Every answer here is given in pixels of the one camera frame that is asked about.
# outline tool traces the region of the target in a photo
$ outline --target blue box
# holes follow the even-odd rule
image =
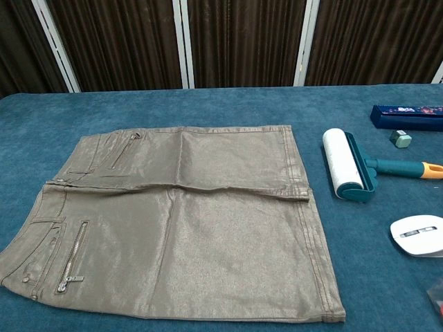
[[[443,106],[374,105],[371,121],[382,129],[443,131]]]

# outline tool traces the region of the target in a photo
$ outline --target metal zipper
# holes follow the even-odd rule
[[[82,245],[82,242],[84,240],[87,226],[88,221],[83,221],[82,225],[80,225],[80,229],[78,230],[77,236],[75,237],[71,252],[69,253],[68,261],[64,267],[62,277],[60,278],[60,283],[57,287],[58,293],[66,292],[66,288],[69,282],[82,282],[84,279],[83,276],[71,276],[71,271],[75,257],[77,256],[78,250],[80,249],[80,246]]]
[[[120,158],[123,156],[123,154],[125,154],[126,150],[129,149],[129,147],[132,145],[134,140],[138,140],[141,138],[141,135],[139,133],[133,133],[130,137],[128,142],[126,143],[125,147],[123,148],[123,150],[120,152],[120,154],[117,156],[117,158],[113,161],[113,163],[111,164],[112,169],[116,168],[116,164],[117,162],[120,160]]]

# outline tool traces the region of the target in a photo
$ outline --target teal fabric surface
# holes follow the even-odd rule
[[[0,331],[441,331],[426,290],[443,277],[443,259],[414,258],[390,237],[393,221],[443,216],[443,180],[378,177],[366,204],[332,190],[322,134],[354,134],[373,158],[443,164],[443,133],[408,131],[397,149],[376,129],[374,104],[441,105],[443,84],[196,89],[79,94],[17,94],[0,101],[0,250],[16,235],[44,181],[80,136],[134,127],[292,125],[325,229],[344,324],[141,320],[51,308],[0,288]]]

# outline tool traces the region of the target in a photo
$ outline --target curtain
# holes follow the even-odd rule
[[[67,91],[31,1],[0,0],[0,98]]]
[[[443,60],[441,0],[323,0],[305,85],[430,83]]]
[[[181,88],[170,0],[48,0],[82,91]]]
[[[306,0],[188,0],[196,87],[291,86]]]

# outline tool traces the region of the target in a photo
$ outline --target white mouse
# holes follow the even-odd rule
[[[390,226],[395,242],[412,256],[443,257],[443,218],[409,216]]]

